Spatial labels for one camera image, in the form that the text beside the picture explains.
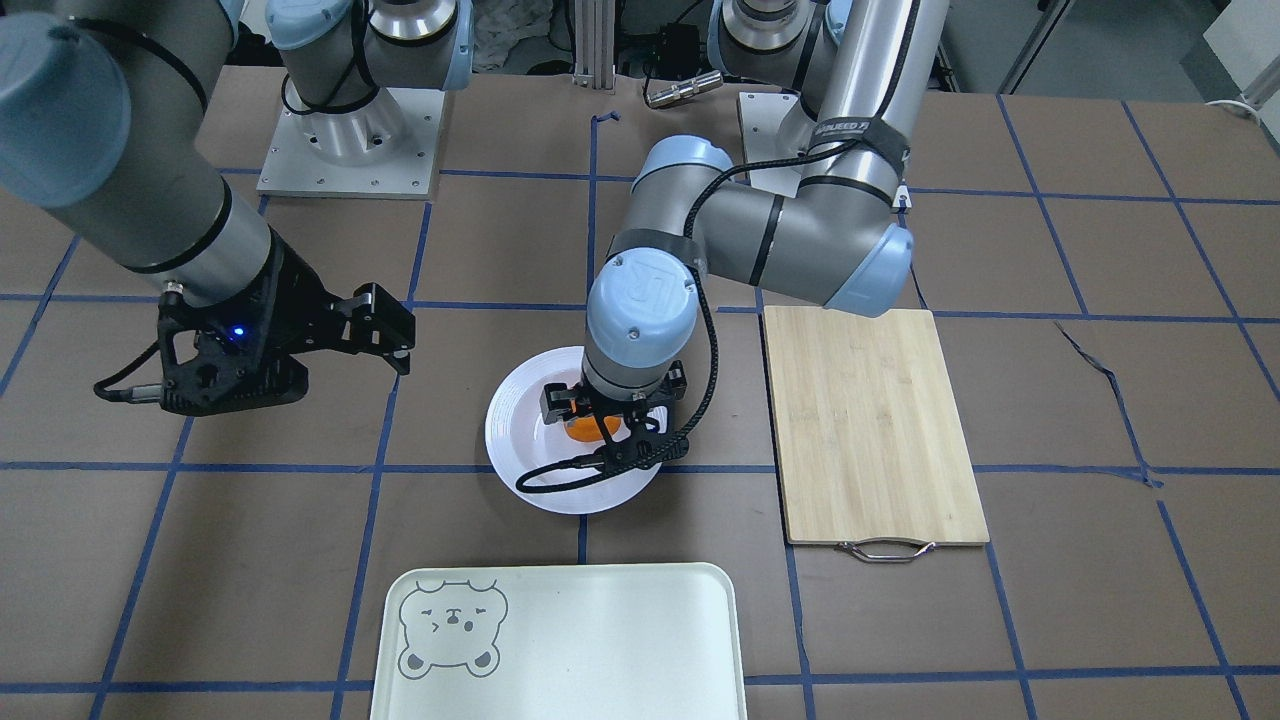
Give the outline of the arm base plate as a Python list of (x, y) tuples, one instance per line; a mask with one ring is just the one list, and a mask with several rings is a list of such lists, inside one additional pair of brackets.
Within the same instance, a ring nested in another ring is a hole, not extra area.
[[(832, 92), (819, 105), (819, 117), (873, 117), (882, 102), (882, 95), (877, 88)], [(920, 91), (899, 90), (884, 120), (904, 136), (911, 136), (923, 97)], [(799, 100), (781, 94), (740, 94), (739, 114), (746, 161), (795, 158), (808, 149), (815, 127), (804, 114)], [(893, 169), (872, 150), (854, 149), (838, 159), (804, 167), (753, 170), (749, 178), (755, 188), (794, 197), (804, 181), (819, 176), (838, 177), (868, 186), (874, 196), (892, 206), (902, 174), (902, 170)]]
[(257, 182), (274, 197), (428, 200), (451, 95), (381, 88), (346, 114), (280, 113)]

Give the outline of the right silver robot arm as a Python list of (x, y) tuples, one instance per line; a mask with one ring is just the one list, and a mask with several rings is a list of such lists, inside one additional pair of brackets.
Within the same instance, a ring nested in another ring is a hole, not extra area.
[[(298, 355), (370, 354), (410, 372), (415, 318), (375, 283), (349, 299), (196, 149), (241, 1), (3, 5), (3, 187), (160, 291), (151, 386), (109, 402), (207, 416), (291, 404)], [(448, 91), (467, 86), (470, 1), (270, 1), (288, 76), (259, 188), (425, 199)]]

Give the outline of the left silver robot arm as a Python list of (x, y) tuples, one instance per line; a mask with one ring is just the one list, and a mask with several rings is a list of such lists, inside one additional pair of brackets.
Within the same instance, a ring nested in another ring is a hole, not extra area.
[(585, 488), (687, 452), (718, 377), (708, 275), (861, 316), (892, 305), (913, 259), (892, 195), (947, 12), (717, 3), (713, 63), (794, 92), (803, 128), (777, 158), (739, 165), (696, 136), (652, 149), (588, 296), (581, 379), (541, 392), (544, 423), (591, 420), (602, 446), (524, 473), (518, 491)]

